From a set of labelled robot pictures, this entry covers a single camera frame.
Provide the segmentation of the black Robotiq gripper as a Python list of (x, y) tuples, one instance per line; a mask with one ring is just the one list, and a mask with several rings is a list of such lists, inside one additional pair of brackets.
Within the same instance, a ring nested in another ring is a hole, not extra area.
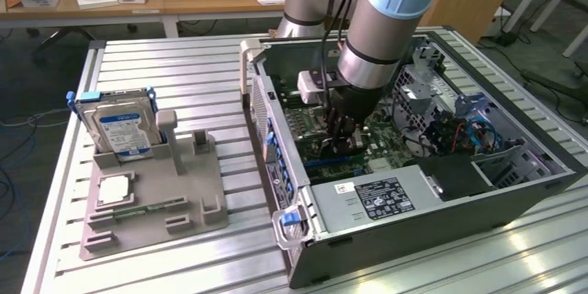
[(372, 115), (380, 99), (381, 88), (366, 90), (353, 85), (336, 87), (329, 96), (329, 119), (342, 118), (362, 125), (366, 117)]

